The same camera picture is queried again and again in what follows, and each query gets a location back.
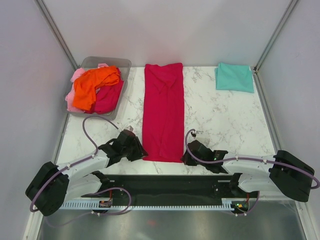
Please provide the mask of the folded teal t shirt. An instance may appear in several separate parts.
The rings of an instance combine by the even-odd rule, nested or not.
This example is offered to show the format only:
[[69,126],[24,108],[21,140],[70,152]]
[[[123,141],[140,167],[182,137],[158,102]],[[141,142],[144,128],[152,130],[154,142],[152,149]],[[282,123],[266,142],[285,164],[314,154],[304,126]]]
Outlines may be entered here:
[[220,62],[214,74],[217,90],[254,93],[253,75],[249,65]]

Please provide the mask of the light pink t shirt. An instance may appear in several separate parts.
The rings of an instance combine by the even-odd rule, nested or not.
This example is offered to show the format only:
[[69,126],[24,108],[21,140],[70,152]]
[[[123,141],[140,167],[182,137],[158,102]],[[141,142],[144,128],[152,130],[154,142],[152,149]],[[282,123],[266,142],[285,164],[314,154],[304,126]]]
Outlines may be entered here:
[[[103,64],[102,66],[97,67],[97,68],[101,68],[101,67],[109,67],[109,66],[106,66],[105,64]],[[71,82],[72,82],[71,91],[66,96],[67,109],[69,111],[71,111],[71,112],[86,112],[84,110],[81,110],[81,109],[76,108],[76,107],[73,106],[73,99],[74,99],[74,96],[75,96],[74,81],[75,81],[75,79],[80,77],[85,71],[87,71],[87,70],[85,70],[84,68],[79,68],[74,72],[74,74],[73,74],[73,76],[71,78]]]

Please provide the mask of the magenta t shirt in bin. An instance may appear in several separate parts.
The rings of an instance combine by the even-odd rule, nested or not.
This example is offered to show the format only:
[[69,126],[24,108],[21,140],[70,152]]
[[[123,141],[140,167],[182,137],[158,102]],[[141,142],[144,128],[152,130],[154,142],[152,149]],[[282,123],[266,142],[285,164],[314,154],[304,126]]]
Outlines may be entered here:
[[119,82],[115,85],[105,85],[96,93],[96,102],[91,110],[97,114],[107,114],[115,110],[120,93],[122,91],[124,81],[121,78],[121,71],[116,68],[119,73]]

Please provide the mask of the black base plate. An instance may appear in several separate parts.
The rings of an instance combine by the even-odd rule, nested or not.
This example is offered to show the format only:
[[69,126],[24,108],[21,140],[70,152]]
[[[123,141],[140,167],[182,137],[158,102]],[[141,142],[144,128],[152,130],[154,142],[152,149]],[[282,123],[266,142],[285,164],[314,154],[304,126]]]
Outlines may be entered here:
[[107,197],[111,189],[112,205],[134,207],[180,207],[221,205],[223,198],[255,198],[235,186],[232,176],[219,175],[105,175],[92,173],[101,187],[98,194],[86,197]]

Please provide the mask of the right aluminium frame post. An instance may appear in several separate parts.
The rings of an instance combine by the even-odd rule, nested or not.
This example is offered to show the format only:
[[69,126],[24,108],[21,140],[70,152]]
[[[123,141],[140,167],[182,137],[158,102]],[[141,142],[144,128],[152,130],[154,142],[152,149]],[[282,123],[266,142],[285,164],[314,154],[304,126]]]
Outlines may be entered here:
[[263,63],[265,62],[269,52],[271,51],[273,45],[275,44],[276,40],[278,39],[280,33],[282,32],[283,28],[285,27],[286,23],[288,22],[289,18],[291,17],[292,13],[294,12],[296,6],[300,0],[290,0],[288,6],[286,7],[284,13],[282,14],[278,24],[276,25],[271,37],[269,38],[264,50],[262,51],[261,56],[259,57],[256,65],[253,67],[253,72],[257,74],[261,69]]

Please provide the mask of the crimson red t shirt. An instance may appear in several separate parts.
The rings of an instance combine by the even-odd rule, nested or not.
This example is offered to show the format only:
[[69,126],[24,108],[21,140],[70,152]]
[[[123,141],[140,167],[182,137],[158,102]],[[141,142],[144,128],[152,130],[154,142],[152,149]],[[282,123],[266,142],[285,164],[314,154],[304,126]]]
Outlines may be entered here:
[[184,154],[185,99],[181,62],[144,68],[142,146],[145,161],[181,163]]

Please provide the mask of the orange t shirt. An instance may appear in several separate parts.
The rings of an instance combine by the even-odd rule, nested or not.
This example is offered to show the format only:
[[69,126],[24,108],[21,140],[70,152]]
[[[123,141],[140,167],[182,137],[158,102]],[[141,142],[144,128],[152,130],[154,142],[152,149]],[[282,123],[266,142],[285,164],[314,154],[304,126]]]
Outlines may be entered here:
[[93,68],[85,71],[73,82],[74,97],[72,106],[89,111],[96,103],[96,90],[113,86],[120,82],[121,75],[115,65]]

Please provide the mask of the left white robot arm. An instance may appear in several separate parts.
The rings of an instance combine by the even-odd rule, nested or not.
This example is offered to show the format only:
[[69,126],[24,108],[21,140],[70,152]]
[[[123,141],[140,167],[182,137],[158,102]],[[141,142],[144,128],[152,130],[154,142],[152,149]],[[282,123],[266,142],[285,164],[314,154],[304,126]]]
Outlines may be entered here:
[[83,158],[62,165],[51,161],[44,163],[27,187],[25,195],[31,201],[30,211],[41,212],[47,217],[65,202],[85,195],[106,196],[110,185],[100,170],[121,159],[130,162],[147,157],[139,138],[130,130],[122,130],[117,138],[96,146]]

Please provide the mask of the left aluminium frame post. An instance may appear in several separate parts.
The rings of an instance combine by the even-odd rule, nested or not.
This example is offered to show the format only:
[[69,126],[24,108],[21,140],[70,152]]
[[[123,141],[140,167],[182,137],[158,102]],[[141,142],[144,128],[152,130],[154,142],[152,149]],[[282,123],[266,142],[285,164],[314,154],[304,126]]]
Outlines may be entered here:
[[52,14],[50,13],[49,8],[47,7],[44,0],[35,0],[34,1],[37,7],[39,8],[41,14],[43,15],[47,25],[49,26],[51,32],[53,33],[54,37],[56,38],[58,44],[60,45],[61,49],[63,50],[67,60],[71,64],[72,68],[76,70],[78,68],[78,64],[70,51],[61,31],[59,30]]

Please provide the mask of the aluminium frame post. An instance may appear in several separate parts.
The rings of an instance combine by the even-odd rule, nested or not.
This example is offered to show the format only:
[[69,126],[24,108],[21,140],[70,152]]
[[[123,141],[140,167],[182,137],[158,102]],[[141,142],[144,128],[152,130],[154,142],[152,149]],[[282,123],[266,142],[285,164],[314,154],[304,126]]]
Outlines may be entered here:
[[261,56],[259,57],[256,65],[253,67],[253,72],[257,74],[261,69],[263,63],[265,62],[269,52],[271,51],[273,45],[275,44],[276,40],[278,39],[280,33],[282,32],[283,28],[285,27],[286,23],[288,22],[289,18],[291,17],[292,13],[294,12],[296,6],[300,0],[290,0],[288,6],[286,7],[284,13],[282,14],[278,24],[276,25],[271,37],[269,38],[264,50],[262,51]]
[[37,7],[39,8],[41,14],[43,15],[47,25],[49,26],[51,32],[53,33],[54,37],[56,38],[58,44],[60,45],[61,49],[63,50],[67,60],[71,64],[72,68],[76,70],[78,68],[78,64],[70,51],[61,31],[59,30],[52,14],[50,13],[49,8],[47,7],[44,0],[35,0],[34,1]]

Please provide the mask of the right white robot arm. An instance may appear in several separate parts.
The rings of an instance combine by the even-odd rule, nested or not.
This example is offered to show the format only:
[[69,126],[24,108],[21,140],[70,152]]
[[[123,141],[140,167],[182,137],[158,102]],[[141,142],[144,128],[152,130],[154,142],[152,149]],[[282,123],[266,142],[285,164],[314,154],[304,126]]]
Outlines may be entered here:
[[198,140],[184,143],[182,162],[230,176],[229,191],[235,197],[253,192],[281,193],[305,203],[311,190],[320,187],[314,169],[285,150],[267,156],[236,155],[226,150],[211,150]]

